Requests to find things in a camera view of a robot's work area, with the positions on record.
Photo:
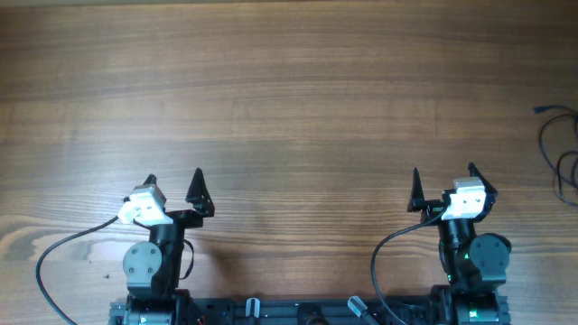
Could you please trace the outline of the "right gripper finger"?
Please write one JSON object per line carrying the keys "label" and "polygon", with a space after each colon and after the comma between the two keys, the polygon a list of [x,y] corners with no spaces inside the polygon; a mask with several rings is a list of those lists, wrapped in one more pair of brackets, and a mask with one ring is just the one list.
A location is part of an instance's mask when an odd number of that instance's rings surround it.
{"label": "right gripper finger", "polygon": [[471,177],[477,177],[481,180],[481,182],[484,186],[485,193],[486,193],[486,199],[484,200],[483,209],[482,209],[481,213],[474,219],[474,221],[482,221],[491,212],[491,209],[493,208],[493,205],[495,204],[495,202],[497,200],[499,192],[481,174],[481,172],[479,171],[479,169],[476,167],[476,165],[473,162],[469,163],[468,170],[470,172]]}
{"label": "right gripper finger", "polygon": [[424,191],[421,183],[419,171],[416,167],[413,169],[413,181],[410,198],[407,205],[408,212],[422,211],[427,208],[424,198]]}

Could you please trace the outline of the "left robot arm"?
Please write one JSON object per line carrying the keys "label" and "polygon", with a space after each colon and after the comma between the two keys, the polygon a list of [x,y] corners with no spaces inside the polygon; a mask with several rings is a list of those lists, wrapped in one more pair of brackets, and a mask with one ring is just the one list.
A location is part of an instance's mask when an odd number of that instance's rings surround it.
{"label": "left robot arm", "polygon": [[118,217],[149,231],[146,241],[132,245],[123,259],[128,295],[124,303],[110,305],[108,322],[115,325],[204,324],[205,316],[179,281],[191,274],[193,265],[181,273],[182,252],[192,247],[185,238],[189,228],[201,228],[215,214],[202,169],[192,177],[185,201],[189,209],[168,211],[166,198],[149,175],[125,197]]}

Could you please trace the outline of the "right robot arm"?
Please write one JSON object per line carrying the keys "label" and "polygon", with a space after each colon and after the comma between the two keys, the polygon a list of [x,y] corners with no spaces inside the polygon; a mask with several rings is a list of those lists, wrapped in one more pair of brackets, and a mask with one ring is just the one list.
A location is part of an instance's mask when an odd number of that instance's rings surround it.
{"label": "right robot arm", "polygon": [[509,324],[508,298],[498,293],[507,281],[512,245],[495,233],[477,234],[475,225],[487,217],[499,195],[474,163],[469,176],[453,181],[438,200],[428,200],[418,170],[407,210],[421,214],[423,226],[439,231],[438,253],[446,285],[429,294],[430,324]]}

